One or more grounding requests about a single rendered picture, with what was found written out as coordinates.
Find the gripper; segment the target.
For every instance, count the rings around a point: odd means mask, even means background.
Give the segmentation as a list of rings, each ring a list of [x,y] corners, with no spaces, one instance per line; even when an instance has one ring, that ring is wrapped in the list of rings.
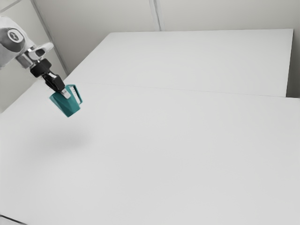
[[[66,86],[61,77],[50,72],[52,64],[48,59],[43,59],[30,69],[30,73],[38,78],[42,76],[46,85],[53,91],[60,93],[64,98],[69,99],[71,94],[66,90]]]

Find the teal faceted mug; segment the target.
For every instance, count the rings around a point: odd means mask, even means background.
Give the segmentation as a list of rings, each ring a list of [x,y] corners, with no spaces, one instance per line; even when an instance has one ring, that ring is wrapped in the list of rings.
[[[65,98],[61,93],[53,93],[49,99],[67,116],[70,117],[80,110],[80,104],[83,102],[80,93],[74,84],[66,85],[69,98]]]

